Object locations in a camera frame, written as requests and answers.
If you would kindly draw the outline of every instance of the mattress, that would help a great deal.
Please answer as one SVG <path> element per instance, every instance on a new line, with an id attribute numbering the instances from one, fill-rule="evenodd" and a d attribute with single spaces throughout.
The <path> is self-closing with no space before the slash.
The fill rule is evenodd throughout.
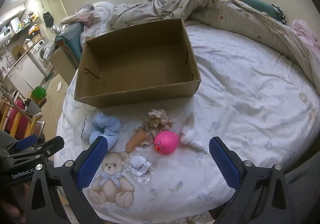
<path id="1" fill-rule="evenodd" d="M 291 166 L 312 144 L 320 129 L 319 95 L 302 70 L 279 52 L 244 36 L 206 25 L 187 32 L 195 53 L 201 84 L 195 95 L 177 99 L 127 104 L 99 109 L 119 118 L 119 140 L 111 151 L 121 152 L 132 131 L 151 109 L 165 109 L 181 133 L 187 116 L 195 115 L 199 151 L 180 144 L 171 155 L 161 155 L 150 181 L 142 186 L 128 171 L 121 174 L 134 186 L 131 207 L 113 202 L 92 207 L 104 220 L 115 223 L 170 222 L 200 214 L 231 199 L 229 188 L 208 152 L 209 140 L 219 136 L 242 160 L 256 166 Z M 81 141 L 87 116 L 96 108 L 74 100 L 76 75 L 63 103 L 57 135 L 65 147 L 54 164 L 76 159 L 89 147 Z"/>

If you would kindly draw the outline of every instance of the barcode label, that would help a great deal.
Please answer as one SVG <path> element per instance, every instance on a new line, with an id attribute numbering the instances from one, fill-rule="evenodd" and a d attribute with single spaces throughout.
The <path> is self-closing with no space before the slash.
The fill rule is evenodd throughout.
<path id="1" fill-rule="evenodd" d="M 148 171 L 150 165 L 151 163 L 148 160 L 145 160 L 144 164 L 141 164 L 138 168 L 135 168 L 132 165 L 130 165 L 129 168 L 136 176 L 141 176 Z"/>

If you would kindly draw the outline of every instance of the pink toy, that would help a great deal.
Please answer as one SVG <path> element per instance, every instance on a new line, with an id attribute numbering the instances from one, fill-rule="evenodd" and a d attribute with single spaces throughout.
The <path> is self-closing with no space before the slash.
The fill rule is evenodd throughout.
<path id="1" fill-rule="evenodd" d="M 176 150 L 178 143 L 178 135 L 171 131 L 160 132 L 154 140 L 155 149 L 160 154 L 171 154 Z"/>

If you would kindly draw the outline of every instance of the green bucket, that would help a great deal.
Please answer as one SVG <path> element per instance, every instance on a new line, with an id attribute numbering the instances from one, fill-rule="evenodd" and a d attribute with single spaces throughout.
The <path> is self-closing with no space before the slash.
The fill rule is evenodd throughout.
<path id="1" fill-rule="evenodd" d="M 36 97 L 37 99 L 41 100 L 45 95 L 46 95 L 46 91 L 45 89 L 43 89 L 40 86 L 37 86 L 36 88 L 34 88 L 34 90 L 32 91 L 32 94 L 34 97 Z"/>

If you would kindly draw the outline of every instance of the brown roll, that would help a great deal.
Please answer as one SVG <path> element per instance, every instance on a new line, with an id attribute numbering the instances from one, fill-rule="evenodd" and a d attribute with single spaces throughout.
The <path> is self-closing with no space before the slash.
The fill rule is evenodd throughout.
<path id="1" fill-rule="evenodd" d="M 142 141 L 147 138 L 147 133 L 140 129 L 134 136 L 129 140 L 129 142 L 125 145 L 125 150 L 128 153 L 131 153 L 137 146 L 139 146 Z"/>

